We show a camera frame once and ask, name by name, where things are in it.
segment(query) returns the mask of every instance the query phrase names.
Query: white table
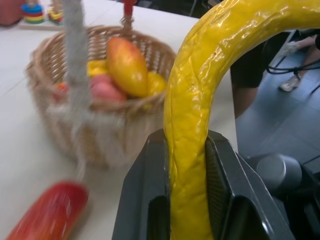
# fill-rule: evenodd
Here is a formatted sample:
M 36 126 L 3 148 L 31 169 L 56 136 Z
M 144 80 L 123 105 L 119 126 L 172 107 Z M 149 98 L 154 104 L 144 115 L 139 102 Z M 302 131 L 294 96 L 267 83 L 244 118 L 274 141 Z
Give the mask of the white table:
M 120 3 L 84 0 L 87 25 L 118 25 Z M 168 43 L 176 52 L 195 18 L 134 8 L 134 28 Z M 26 87 L 24 68 L 32 50 L 56 32 L 0 28 L 0 239 L 51 184 L 75 175 L 75 163 L 55 147 L 36 113 Z M 210 129 L 222 133 L 237 150 L 230 74 L 220 84 Z M 91 214 L 77 231 L 78 240 L 111 239 L 127 169 L 89 169 Z

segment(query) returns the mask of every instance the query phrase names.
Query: black shorts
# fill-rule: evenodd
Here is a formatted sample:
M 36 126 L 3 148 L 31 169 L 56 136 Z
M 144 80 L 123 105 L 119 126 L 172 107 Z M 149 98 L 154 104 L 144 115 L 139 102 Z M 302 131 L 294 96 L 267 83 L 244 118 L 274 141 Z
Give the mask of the black shorts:
M 230 68 L 232 85 L 236 88 L 259 87 L 266 65 L 272 61 L 287 37 L 286 32 L 275 35 L 240 57 Z

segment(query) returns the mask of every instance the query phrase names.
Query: yellow fruit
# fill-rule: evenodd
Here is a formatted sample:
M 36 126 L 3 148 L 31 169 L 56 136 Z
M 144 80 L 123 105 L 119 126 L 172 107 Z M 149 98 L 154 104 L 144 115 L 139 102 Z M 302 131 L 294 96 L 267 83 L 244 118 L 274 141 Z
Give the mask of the yellow fruit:
M 148 96 L 153 96 L 162 93 L 166 90 L 166 80 L 158 73 L 148 72 Z
M 128 94 L 146 97 L 147 63 L 139 48 L 122 37 L 107 42 L 107 59 L 115 83 Z
M 212 100 L 222 77 L 240 56 L 269 37 L 286 29 L 320 28 L 319 17 L 318 0 L 224 0 L 184 39 L 164 103 L 172 240 L 213 239 L 205 140 Z
M 90 78 L 97 75 L 108 74 L 108 63 L 106 60 L 92 60 L 88 62 L 87 72 Z

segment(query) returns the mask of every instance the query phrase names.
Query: red apple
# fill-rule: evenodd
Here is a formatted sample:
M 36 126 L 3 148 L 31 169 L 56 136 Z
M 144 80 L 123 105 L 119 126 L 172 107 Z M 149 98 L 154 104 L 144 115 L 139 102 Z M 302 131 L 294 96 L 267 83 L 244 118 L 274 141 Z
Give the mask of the red apple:
M 127 96 L 115 87 L 112 82 L 98 82 L 91 87 L 91 94 L 95 99 L 124 102 Z
M 91 78 L 90 80 L 90 85 L 91 87 L 93 87 L 94 85 L 98 84 L 98 83 L 112 83 L 113 79 L 110 75 L 107 74 L 101 74 L 101 75 L 96 75 L 94 77 Z

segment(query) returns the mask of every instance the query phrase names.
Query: wooden toy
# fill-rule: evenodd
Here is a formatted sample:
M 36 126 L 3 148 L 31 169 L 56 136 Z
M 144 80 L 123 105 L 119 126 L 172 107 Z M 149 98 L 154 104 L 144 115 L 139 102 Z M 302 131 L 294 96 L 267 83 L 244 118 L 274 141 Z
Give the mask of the wooden toy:
M 62 25 L 62 20 L 64 19 L 61 0 L 52 0 L 48 10 L 48 19 L 56 25 Z
M 38 0 L 27 0 L 27 4 L 22 5 L 24 21 L 28 24 L 41 24 L 45 21 L 43 7 Z

